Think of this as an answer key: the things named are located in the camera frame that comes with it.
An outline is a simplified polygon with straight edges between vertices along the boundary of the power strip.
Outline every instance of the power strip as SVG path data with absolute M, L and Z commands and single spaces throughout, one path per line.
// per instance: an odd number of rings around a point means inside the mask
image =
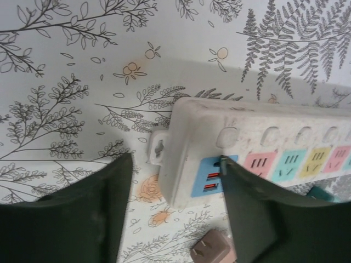
M 283 187 L 351 173 L 350 118 L 349 110 L 181 98 L 169 130 L 152 134 L 149 158 L 161 166 L 166 201 L 181 209 L 220 194 L 221 155 Z

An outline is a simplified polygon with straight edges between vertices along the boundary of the wallpaper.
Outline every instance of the wallpaper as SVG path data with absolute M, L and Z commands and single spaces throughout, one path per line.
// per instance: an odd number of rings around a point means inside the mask
M 351 108 L 350 0 L 0 0 L 0 200 L 34 201 L 124 152 L 134 179 L 118 261 L 191 262 L 223 197 L 170 208 L 150 133 L 181 97 Z M 314 185 L 351 198 L 351 176 Z

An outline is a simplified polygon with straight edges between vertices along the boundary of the plug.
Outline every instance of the plug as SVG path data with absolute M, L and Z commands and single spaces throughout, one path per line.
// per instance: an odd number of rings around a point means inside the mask
M 236 253 L 231 240 L 217 230 L 210 230 L 192 248 L 194 263 L 235 263 Z

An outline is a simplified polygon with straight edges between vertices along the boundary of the white power strip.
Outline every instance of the white power strip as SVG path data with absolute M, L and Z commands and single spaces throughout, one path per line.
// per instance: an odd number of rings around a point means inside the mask
M 169 130 L 152 134 L 149 158 L 161 166 L 166 201 L 185 208 L 222 192 L 221 155 L 283 187 L 351 173 L 350 118 L 348 110 L 182 98 Z

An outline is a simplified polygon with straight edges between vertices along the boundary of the screw hole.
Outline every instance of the screw hole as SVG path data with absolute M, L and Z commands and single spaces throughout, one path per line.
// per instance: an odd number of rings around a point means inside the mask
M 156 158 L 159 158 L 161 156 L 161 152 L 163 151 L 163 148 L 164 148 L 163 140 L 159 140 L 155 148 Z

